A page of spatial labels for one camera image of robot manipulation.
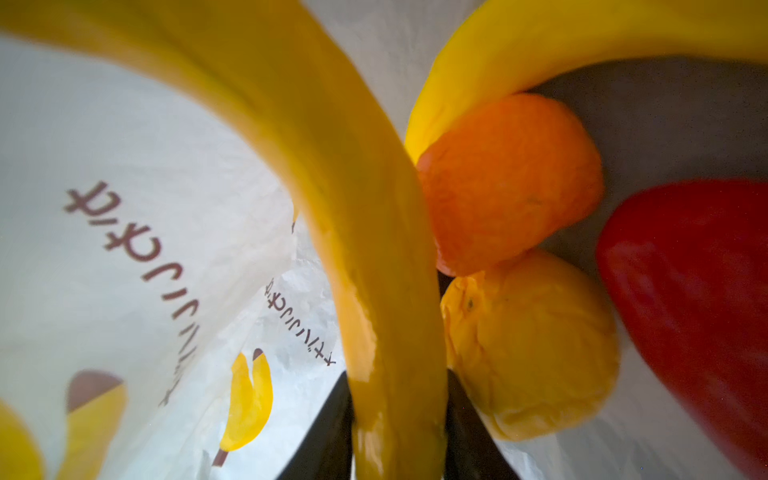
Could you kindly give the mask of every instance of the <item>orange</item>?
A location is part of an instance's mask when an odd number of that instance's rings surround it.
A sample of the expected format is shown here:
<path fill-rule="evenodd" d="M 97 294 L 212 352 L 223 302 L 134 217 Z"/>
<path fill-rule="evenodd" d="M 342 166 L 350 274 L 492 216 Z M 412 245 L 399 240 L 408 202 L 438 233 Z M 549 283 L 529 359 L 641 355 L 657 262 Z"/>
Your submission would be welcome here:
<path fill-rule="evenodd" d="M 598 149 L 561 102 L 514 94 L 462 117 L 419 159 L 438 268 L 469 275 L 586 217 L 603 196 Z"/>
<path fill-rule="evenodd" d="M 497 439 L 575 426 L 616 384 L 619 344 L 607 297 L 550 253 L 530 250 L 458 277 L 440 306 L 448 365 Z"/>

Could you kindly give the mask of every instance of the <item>yellow banana print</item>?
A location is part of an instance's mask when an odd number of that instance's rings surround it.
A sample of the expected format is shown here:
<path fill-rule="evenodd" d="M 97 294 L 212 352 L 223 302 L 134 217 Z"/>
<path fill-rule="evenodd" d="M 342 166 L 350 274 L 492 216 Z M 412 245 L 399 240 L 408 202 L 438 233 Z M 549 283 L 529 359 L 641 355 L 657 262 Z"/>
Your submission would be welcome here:
<path fill-rule="evenodd" d="M 95 480 L 127 403 L 123 381 L 84 370 L 67 398 L 67 452 L 56 480 Z M 24 423 L 0 401 L 0 480 L 42 480 L 45 462 Z"/>
<path fill-rule="evenodd" d="M 415 169 L 297 0 L 0 0 L 0 29 L 166 81 L 225 118 L 305 213 L 328 273 L 361 480 L 437 480 L 447 375 Z"/>
<path fill-rule="evenodd" d="M 56 480 L 95 480 L 120 427 L 128 395 L 123 381 L 85 370 L 69 383 L 67 454 Z"/>
<path fill-rule="evenodd" d="M 293 204 L 293 223 L 290 226 L 290 231 L 293 233 L 293 229 L 296 228 L 296 220 L 299 219 L 299 208 L 296 204 Z"/>
<path fill-rule="evenodd" d="M 440 52 L 411 113 L 416 162 L 464 113 L 602 61 L 694 55 L 768 62 L 765 0 L 488 0 Z"/>
<path fill-rule="evenodd" d="M 214 466 L 222 466 L 228 452 L 251 443 L 261 433 L 270 418 L 272 401 L 272 376 L 266 355 L 261 349 L 253 351 L 253 385 L 245 355 L 238 355 L 232 365 L 230 415 Z"/>
<path fill-rule="evenodd" d="M 0 400 L 0 480 L 42 480 L 45 464 L 26 425 Z"/>

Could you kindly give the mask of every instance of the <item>red bell pepper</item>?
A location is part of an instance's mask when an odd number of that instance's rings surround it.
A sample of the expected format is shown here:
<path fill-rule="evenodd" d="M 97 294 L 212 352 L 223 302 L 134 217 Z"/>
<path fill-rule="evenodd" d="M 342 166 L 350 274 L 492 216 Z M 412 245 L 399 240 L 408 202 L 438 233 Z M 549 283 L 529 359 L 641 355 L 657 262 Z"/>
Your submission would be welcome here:
<path fill-rule="evenodd" d="M 768 183 L 637 194 L 608 221 L 597 260 L 659 380 L 736 467 L 768 478 Z"/>

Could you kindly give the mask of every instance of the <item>plastic bag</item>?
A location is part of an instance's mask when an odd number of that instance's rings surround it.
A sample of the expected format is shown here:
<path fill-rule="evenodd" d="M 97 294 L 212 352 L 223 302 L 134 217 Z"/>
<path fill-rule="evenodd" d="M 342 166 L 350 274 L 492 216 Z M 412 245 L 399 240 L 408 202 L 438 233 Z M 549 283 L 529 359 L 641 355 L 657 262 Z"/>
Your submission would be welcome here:
<path fill-rule="evenodd" d="M 330 285 L 301 218 L 295 235 L 293 266 L 260 290 L 252 310 L 260 312 L 255 323 L 253 317 L 248 319 L 253 326 L 241 349 L 247 358 L 262 349 L 269 360 L 274 396 L 269 421 L 253 441 L 213 466 L 230 405 L 229 386 L 220 388 L 221 396 L 181 449 L 168 480 L 277 477 L 345 370 Z M 214 384 L 222 371 L 201 372 L 196 382 Z"/>
<path fill-rule="evenodd" d="M 163 478 L 228 387 L 258 289 L 290 265 L 292 204 L 155 81 L 5 39 L 0 65 L 0 423 L 39 452 L 0 457 Z"/>

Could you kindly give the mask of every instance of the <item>lemon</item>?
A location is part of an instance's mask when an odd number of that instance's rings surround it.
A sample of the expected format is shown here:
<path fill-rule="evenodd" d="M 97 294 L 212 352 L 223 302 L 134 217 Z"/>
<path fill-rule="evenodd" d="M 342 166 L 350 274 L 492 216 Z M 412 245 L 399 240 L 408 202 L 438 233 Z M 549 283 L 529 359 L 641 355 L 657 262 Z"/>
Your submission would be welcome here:
<path fill-rule="evenodd" d="M 486 428 L 521 441 L 583 422 L 616 383 L 611 306 L 576 267 L 544 252 L 453 280 L 443 296 L 448 365 Z"/>

